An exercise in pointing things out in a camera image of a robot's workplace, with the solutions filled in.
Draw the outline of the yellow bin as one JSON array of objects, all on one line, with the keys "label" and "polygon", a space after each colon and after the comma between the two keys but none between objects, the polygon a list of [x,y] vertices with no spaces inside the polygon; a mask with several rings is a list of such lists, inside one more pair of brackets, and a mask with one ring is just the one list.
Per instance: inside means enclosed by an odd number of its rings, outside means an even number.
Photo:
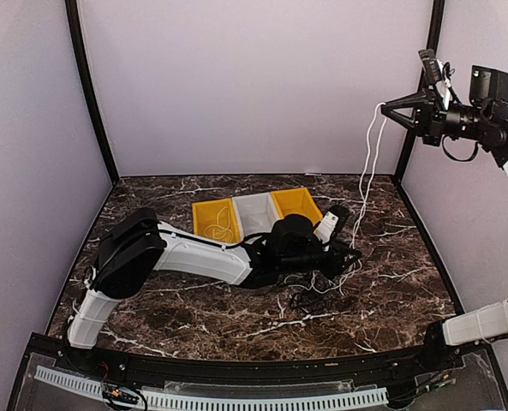
[{"label": "yellow bin", "polygon": [[231,199],[196,202],[192,211],[196,235],[225,243],[238,243],[242,239]]},{"label": "yellow bin", "polygon": [[323,218],[307,188],[272,191],[271,196],[281,218],[298,214],[307,217],[312,224]]}]

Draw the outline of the white bin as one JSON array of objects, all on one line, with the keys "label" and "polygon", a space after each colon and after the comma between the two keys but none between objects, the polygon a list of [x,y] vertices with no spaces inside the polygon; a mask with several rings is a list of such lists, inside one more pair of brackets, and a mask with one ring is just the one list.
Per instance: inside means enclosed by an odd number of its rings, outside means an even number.
[{"label": "white bin", "polygon": [[270,193],[232,197],[231,201],[243,237],[270,232],[281,218]]}]

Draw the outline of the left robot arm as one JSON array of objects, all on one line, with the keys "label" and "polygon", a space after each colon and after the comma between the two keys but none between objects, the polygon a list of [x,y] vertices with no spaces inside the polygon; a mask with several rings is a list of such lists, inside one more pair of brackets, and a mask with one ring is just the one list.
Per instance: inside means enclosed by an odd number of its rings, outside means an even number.
[{"label": "left robot arm", "polygon": [[340,205],[318,223],[290,214],[267,232],[226,244],[179,230],[160,222],[153,209],[140,208],[100,240],[85,281],[86,295],[66,331],[68,361],[82,373],[97,370],[100,355],[93,347],[101,329],[152,271],[184,272],[243,289],[273,285],[297,272],[319,271],[328,279],[343,274],[362,256],[337,238],[348,217]]}]

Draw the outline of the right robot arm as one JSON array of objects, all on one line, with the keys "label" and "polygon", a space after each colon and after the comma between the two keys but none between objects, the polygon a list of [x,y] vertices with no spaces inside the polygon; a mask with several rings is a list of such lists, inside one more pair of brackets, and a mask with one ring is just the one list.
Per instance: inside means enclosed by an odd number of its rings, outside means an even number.
[{"label": "right robot arm", "polygon": [[[464,104],[451,83],[451,67],[431,50],[420,53],[423,83],[419,92],[384,103],[383,116],[408,129],[429,146],[447,138],[467,139],[490,153],[508,178],[508,73],[475,65],[471,69],[469,102]],[[417,365],[433,372],[453,353],[471,343],[508,338],[508,297],[473,312],[430,324]]]}]

